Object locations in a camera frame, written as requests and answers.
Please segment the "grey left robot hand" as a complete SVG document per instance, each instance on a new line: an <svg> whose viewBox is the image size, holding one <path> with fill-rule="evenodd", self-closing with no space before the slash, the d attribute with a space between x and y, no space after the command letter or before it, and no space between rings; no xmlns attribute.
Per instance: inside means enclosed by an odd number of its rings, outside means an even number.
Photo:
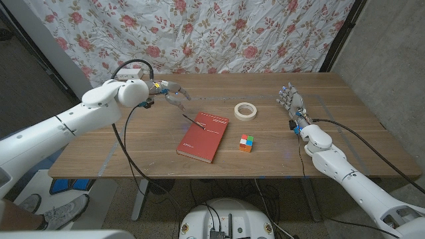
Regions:
<svg viewBox="0 0 425 239"><path fill-rule="evenodd" d="M184 105L173 94L181 93L186 99L191 100L187 91L176 82L166 80L145 81L149 90L149 98L152 100L157 95L164 95L165 99L172 105L177 106L180 110L185 111Z"/></svg>

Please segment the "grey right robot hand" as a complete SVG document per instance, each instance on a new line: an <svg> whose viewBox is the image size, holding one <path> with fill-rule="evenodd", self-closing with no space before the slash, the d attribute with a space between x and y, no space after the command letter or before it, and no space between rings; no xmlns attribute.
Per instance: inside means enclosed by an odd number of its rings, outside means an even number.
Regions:
<svg viewBox="0 0 425 239"><path fill-rule="evenodd" d="M302 96L290 82L288 87L283 86L279 91L279 98L276 101L288 111L289 117L299 129L311 123Z"/></svg>

